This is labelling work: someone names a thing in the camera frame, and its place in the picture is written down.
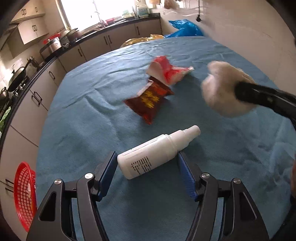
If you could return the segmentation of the white spray bottle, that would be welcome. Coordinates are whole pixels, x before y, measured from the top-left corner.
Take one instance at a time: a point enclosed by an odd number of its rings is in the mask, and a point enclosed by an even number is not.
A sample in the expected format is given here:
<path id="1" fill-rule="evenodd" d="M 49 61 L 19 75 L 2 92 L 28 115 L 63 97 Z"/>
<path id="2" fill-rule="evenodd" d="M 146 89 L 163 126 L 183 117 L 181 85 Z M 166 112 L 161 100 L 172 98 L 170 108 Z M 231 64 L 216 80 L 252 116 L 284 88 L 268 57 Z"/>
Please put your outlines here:
<path id="1" fill-rule="evenodd" d="M 128 180 L 143 175 L 172 160 L 200 134 L 197 125 L 170 135 L 162 134 L 119 154 L 117 157 L 119 168 Z"/>

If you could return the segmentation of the white paper ball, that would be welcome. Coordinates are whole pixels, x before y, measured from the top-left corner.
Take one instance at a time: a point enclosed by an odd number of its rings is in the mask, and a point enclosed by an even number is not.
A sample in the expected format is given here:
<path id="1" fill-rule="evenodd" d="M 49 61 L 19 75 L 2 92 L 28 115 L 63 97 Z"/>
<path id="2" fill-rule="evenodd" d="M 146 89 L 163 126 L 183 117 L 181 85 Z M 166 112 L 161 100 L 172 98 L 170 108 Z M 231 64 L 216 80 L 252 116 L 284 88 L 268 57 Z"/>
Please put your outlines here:
<path id="1" fill-rule="evenodd" d="M 235 96 L 235 85 L 239 82 L 255 84 L 251 76 L 224 61 L 212 61 L 207 67 L 209 74 L 202 81 L 201 88 L 202 96 L 211 109 L 232 118 L 256 108 L 255 104 L 240 101 Z"/>

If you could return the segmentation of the red mesh waste basket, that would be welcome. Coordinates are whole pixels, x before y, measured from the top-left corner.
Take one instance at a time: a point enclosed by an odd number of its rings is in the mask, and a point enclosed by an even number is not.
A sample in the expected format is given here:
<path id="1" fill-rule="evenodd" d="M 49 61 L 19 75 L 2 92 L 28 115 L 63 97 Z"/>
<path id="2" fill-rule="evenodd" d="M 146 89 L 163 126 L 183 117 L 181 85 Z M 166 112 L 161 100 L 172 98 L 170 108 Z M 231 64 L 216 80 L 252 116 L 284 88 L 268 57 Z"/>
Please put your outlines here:
<path id="1" fill-rule="evenodd" d="M 26 232 L 37 212 L 36 173 L 27 162 L 21 162 L 14 180 L 14 202 L 16 213 Z"/>

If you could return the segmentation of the dark red snack packet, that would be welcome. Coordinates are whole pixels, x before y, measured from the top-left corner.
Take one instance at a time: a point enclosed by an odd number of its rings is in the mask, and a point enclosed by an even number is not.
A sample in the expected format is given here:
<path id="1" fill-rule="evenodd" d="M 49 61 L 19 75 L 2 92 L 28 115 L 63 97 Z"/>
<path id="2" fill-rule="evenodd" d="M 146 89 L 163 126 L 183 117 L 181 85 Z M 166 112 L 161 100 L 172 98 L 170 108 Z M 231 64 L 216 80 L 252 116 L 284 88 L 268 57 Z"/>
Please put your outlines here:
<path id="1" fill-rule="evenodd" d="M 170 95 L 174 95 L 170 87 L 150 76 L 137 95 L 124 100 L 124 103 L 150 125 L 164 98 Z"/>

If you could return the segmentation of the red white wrapper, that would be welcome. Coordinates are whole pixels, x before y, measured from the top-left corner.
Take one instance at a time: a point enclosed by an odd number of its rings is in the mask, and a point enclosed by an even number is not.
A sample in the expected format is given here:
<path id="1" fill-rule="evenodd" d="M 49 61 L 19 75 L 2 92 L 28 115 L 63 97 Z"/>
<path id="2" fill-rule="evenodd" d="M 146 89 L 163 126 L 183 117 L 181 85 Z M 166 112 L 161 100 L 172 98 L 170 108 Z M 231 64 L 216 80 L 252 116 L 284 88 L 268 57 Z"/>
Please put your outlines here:
<path id="1" fill-rule="evenodd" d="M 170 64 L 166 56 L 158 56 L 151 61 L 146 73 L 165 85 L 174 85 L 180 82 L 194 67 L 178 67 Z"/>

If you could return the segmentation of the green cloth on counter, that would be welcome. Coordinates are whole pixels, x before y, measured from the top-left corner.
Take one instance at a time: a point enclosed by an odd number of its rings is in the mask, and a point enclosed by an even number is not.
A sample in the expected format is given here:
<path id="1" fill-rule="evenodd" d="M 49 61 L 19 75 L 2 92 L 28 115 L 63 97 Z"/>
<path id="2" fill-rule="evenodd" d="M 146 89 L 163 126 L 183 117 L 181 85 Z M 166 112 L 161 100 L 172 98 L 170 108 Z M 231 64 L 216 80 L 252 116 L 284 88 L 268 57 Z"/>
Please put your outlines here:
<path id="1" fill-rule="evenodd" d="M 4 130 L 4 125 L 5 125 L 5 122 L 6 122 L 6 118 L 7 118 L 7 116 L 8 116 L 8 114 L 9 114 L 10 111 L 11 111 L 11 107 L 9 107 L 9 108 L 5 111 L 5 113 L 3 114 L 3 117 L 2 117 L 1 120 L 0 120 L 0 132 L 1 132 L 1 133 L 2 133 L 3 130 Z"/>

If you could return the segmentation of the blue tablecloth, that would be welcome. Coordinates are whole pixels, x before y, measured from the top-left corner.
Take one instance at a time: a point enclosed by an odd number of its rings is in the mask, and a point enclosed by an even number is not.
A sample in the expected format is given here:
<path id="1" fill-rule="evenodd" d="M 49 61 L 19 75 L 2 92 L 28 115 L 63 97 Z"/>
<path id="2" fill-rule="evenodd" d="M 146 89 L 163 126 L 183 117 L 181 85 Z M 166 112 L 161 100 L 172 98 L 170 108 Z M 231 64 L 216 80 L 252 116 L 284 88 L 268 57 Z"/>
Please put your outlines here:
<path id="1" fill-rule="evenodd" d="M 197 125 L 201 134 L 184 150 L 189 160 L 217 179 L 240 178 L 274 236 L 291 207 L 295 130 L 290 120 L 268 108 L 226 118 L 208 107 L 201 83 L 214 60 L 242 69 L 257 84 L 275 87 L 242 56 L 205 37 L 130 45 L 68 72 L 43 127 L 37 201 L 54 180 L 81 178 L 111 151 L 123 153 Z"/>

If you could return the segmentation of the blue plastic bag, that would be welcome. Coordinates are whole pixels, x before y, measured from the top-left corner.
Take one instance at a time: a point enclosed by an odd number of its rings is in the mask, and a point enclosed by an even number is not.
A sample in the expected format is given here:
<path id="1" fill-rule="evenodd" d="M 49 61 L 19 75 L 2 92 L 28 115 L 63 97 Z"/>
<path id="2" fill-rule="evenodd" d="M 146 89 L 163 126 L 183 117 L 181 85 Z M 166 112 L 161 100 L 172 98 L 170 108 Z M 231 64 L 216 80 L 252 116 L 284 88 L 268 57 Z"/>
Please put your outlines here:
<path id="1" fill-rule="evenodd" d="M 183 20 L 174 20 L 169 21 L 172 27 L 177 29 L 176 32 L 165 35 L 165 38 L 173 37 L 194 37 L 194 36 L 204 36 L 202 30 L 195 25 L 193 22 L 183 19 Z"/>

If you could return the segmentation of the black countertop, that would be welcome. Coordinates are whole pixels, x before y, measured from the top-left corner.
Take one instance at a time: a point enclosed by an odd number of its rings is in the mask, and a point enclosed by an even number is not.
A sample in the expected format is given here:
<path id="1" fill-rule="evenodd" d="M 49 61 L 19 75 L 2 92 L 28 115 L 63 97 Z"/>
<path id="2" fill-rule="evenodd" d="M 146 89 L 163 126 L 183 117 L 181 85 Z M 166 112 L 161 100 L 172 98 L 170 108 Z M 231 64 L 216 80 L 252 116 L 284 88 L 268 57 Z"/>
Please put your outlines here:
<path id="1" fill-rule="evenodd" d="M 56 69 L 69 72 L 82 63 L 120 48 L 126 40 L 162 34 L 160 18 L 159 13 L 154 13 L 145 18 L 123 19 L 82 36 L 68 47 L 60 47 L 45 59 L 44 65 L 47 65 L 53 58 L 57 58 L 45 68 L 46 78 L 52 79 L 56 85 L 59 85 L 63 78 L 58 76 Z"/>

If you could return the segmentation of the black wok with lid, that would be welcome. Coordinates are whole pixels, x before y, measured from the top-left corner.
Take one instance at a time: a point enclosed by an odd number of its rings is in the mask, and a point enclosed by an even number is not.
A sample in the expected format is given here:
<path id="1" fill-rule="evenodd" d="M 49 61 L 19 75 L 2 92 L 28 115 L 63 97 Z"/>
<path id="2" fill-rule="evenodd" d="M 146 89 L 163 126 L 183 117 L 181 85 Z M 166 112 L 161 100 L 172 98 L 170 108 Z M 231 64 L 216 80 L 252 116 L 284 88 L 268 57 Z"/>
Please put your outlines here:
<path id="1" fill-rule="evenodd" d="M 30 57 L 25 66 L 20 67 L 17 71 L 12 71 L 13 75 L 9 81 L 8 92 L 13 92 L 21 84 L 27 75 L 26 69 L 30 64 L 32 64 L 34 68 L 39 69 L 39 63 L 34 59 L 34 57 Z"/>

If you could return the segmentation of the silver rice cooker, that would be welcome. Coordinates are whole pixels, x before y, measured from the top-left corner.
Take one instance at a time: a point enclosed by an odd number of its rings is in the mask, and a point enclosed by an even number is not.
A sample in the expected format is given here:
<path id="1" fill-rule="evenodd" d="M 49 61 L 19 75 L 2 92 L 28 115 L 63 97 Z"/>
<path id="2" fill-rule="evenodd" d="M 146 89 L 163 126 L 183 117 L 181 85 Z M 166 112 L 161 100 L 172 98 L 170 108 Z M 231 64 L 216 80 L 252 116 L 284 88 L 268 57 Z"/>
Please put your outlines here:
<path id="1" fill-rule="evenodd" d="M 48 39 L 48 42 L 40 49 L 40 55 L 45 60 L 52 53 L 62 48 L 60 40 L 58 37 L 55 37 L 51 40 Z"/>

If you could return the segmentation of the yellow plastic bag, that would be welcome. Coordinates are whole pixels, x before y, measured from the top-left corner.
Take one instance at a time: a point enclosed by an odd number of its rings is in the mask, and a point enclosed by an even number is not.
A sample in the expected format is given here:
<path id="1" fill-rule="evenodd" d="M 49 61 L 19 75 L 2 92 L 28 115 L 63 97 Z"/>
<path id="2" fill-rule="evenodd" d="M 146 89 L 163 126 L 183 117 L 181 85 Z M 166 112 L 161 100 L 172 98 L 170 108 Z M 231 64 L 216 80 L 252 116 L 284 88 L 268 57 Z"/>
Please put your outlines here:
<path id="1" fill-rule="evenodd" d="M 136 43 L 148 42 L 148 41 L 159 40 L 159 39 L 164 39 L 164 38 L 165 37 L 163 35 L 158 35 L 158 34 L 150 34 L 149 37 L 132 38 L 132 39 L 126 40 L 120 46 L 120 48 L 129 46 L 129 45 L 133 45 L 133 44 L 136 44 Z"/>

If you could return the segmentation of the window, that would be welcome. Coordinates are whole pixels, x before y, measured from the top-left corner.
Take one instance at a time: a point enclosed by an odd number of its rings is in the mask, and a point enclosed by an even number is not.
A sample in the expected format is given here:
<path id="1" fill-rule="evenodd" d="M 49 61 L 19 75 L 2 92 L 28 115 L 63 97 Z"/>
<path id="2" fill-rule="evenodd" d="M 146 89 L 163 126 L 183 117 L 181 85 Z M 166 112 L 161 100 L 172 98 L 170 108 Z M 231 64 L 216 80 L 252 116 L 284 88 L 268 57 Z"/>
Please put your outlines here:
<path id="1" fill-rule="evenodd" d="M 64 21 L 72 29 L 85 30 L 111 18 L 133 13 L 135 1 L 58 1 Z"/>

